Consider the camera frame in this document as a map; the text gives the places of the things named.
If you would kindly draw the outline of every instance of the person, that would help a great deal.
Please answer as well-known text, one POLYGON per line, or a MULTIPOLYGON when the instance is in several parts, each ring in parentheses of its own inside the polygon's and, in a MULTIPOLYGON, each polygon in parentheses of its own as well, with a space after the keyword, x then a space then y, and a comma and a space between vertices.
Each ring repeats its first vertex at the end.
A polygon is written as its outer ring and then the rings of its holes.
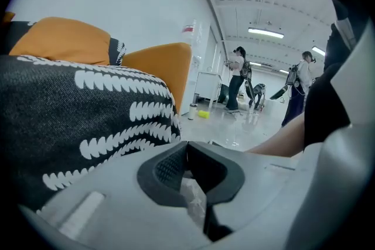
POLYGON ((239 112, 238 109, 238 102, 237 102, 237 94, 240 90, 242 83, 244 82, 244 78, 241 76, 241 69, 244 66, 244 62, 246 59, 246 51, 243 47, 238 47, 235 51, 236 58, 234 62, 229 64, 229 67, 233 69, 233 76, 229 83, 229 91, 228 91, 228 103, 225 107, 229 113, 239 112))
POLYGON ((291 86, 291 98, 288 103, 287 112, 285 118, 281 124, 284 127, 295 117, 300 115, 304 110, 305 96, 309 91, 309 87, 312 82, 312 77, 309 71, 309 63, 312 61, 312 55, 310 51, 305 51, 302 54, 302 60, 297 65, 297 80, 294 85, 291 86))
POLYGON ((324 72, 309 90, 305 112, 248 152, 290 157, 349 125, 346 110, 330 81, 357 44, 369 15, 358 0, 332 0, 332 3, 337 20, 331 26, 326 45, 324 72))
MULTIPOLYGON (((257 84, 254 87, 254 99, 255 99, 256 96, 258 96, 257 103, 255 103, 255 107, 254 107, 254 109, 256 111, 258 110, 259 103, 260 103, 260 100, 261 100, 261 98, 262 98, 263 95, 265 97, 265 84, 257 84)), ((253 100, 250 99, 250 101, 248 102, 248 104, 249 104, 249 107, 251 107, 252 104, 253 104, 253 100)))

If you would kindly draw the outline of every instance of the ceiling light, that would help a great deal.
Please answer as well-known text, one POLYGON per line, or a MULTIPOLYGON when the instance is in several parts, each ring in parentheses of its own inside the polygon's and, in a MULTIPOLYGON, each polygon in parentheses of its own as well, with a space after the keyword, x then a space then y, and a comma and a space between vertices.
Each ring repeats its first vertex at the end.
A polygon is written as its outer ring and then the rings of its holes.
POLYGON ((284 35, 282 33, 270 32, 269 30, 256 29, 256 28, 249 28, 248 32, 259 33, 261 35, 267 35, 267 36, 271 36, 271 37, 278 37, 280 39, 282 39, 284 37, 284 35))
POLYGON ((323 55, 323 56, 326 55, 326 53, 325 53, 322 49, 319 49, 319 48, 317 48, 316 46, 314 46, 314 47, 312 48, 312 50, 315 51, 315 52, 318 52, 319 54, 321 54, 321 55, 323 55))

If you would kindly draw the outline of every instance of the black and white patterned fabric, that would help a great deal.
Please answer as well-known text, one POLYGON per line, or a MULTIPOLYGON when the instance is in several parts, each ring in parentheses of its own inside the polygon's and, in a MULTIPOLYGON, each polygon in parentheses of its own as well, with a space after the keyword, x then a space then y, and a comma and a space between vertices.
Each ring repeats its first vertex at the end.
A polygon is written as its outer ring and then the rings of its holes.
POLYGON ((138 70, 0 56, 0 76, 2 160, 35 211, 112 159, 180 139, 173 95, 138 70))

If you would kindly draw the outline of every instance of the glossy floor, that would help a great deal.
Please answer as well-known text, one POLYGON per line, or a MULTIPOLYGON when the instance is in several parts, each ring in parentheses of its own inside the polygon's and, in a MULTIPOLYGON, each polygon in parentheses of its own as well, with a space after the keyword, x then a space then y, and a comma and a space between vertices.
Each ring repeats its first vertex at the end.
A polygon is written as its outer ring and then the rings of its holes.
MULTIPOLYGON (((198 104, 198 110, 208 111, 208 102, 198 104)), ((213 140, 229 149, 246 151, 273 136, 281 127, 282 120, 264 112, 240 111, 229 114, 223 104, 213 104, 210 118, 188 114, 180 119, 184 141, 209 142, 213 140)))

